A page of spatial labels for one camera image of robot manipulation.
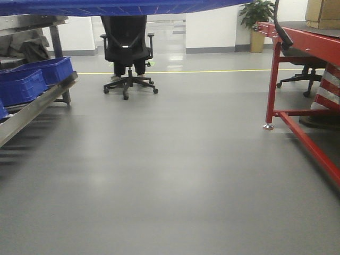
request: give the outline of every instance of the chair base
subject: chair base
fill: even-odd
[[[295,74],[295,76],[291,78],[280,80],[280,82],[276,84],[276,87],[281,88],[283,82],[309,80],[308,89],[306,92],[303,93],[305,97],[309,97],[314,81],[320,82],[322,79],[322,75],[316,74],[315,69],[312,69],[311,73],[309,74],[308,69],[308,67],[305,67],[301,74]]]
[[[131,69],[129,69],[127,73],[128,73],[127,77],[122,77],[118,81],[110,82],[104,85],[104,93],[105,94],[109,93],[110,89],[123,88],[123,99],[128,100],[129,99],[128,89],[129,87],[132,87],[134,83],[142,85],[143,87],[151,87],[153,88],[153,92],[155,94],[158,93],[158,89],[156,89],[156,87],[154,86],[154,82],[151,80],[151,78],[132,76]]]

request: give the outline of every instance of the blue plastic crate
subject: blue plastic crate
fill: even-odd
[[[47,90],[41,70],[0,74],[0,99],[4,106],[26,103]]]
[[[2,103],[1,99],[0,99],[0,120],[6,116],[8,116],[8,112],[4,107],[4,104]]]
[[[42,75],[48,86],[64,80],[73,72],[70,57],[59,57],[29,64],[23,64],[17,68],[12,69],[11,72],[38,69],[41,69]]]

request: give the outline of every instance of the red metal frame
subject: red metal frame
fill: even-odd
[[[275,26],[269,22],[259,22],[260,32],[265,36],[273,38],[274,52],[271,64],[270,84],[266,112],[267,127],[271,125],[273,117],[280,117],[292,130],[296,137],[302,142],[307,150],[314,156],[315,160],[326,170],[331,179],[340,186],[340,169],[327,157],[327,155],[305,134],[300,126],[290,116],[310,115],[334,115],[339,114],[333,110],[275,110],[275,91],[280,62],[291,62],[304,58],[281,57],[281,39]],[[294,41],[294,48],[303,50],[317,58],[340,66],[340,39],[317,35],[301,30],[284,28]]]

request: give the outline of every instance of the black office chair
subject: black office chair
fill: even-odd
[[[289,48],[288,50],[282,50],[282,53],[286,57],[308,57],[308,58],[307,60],[305,58],[303,61],[299,61],[298,59],[296,59],[296,61],[291,62],[294,65],[303,65],[302,73],[297,73],[295,74],[295,76],[291,78],[280,80],[280,82],[276,84],[276,87],[281,88],[283,82],[309,80],[308,90],[303,93],[305,97],[309,97],[314,81],[320,82],[322,78],[322,75],[316,74],[316,69],[326,68],[327,62],[315,58],[310,54],[293,47]]]
[[[133,83],[142,85],[143,87],[153,88],[155,94],[158,89],[154,86],[154,82],[149,77],[133,76],[131,67],[134,60],[144,59],[149,60],[153,58],[152,37],[153,33],[149,33],[150,48],[145,44],[145,24],[146,18],[144,16],[134,16],[133,18],[139,20],[135,29],[129,29],[125,32],[122,24],[114,22],[114,18],[110,16],[102,16],[102,22],[106,31],[106,35],[101,35],[104,39],[104,53],[105,59],[111,62],[119,62],[128,67],[128,76],[121,77],[120,80],[104,85],[104,93],[109,93],[110,89],[123,87],[123,98],[128,100],[128,88],[133,86]]]

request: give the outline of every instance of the red and white striped barrier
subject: red and white striped barrier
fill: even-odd
[[[340,112],[340,66],[327,64],[311,109],[332,109]]]

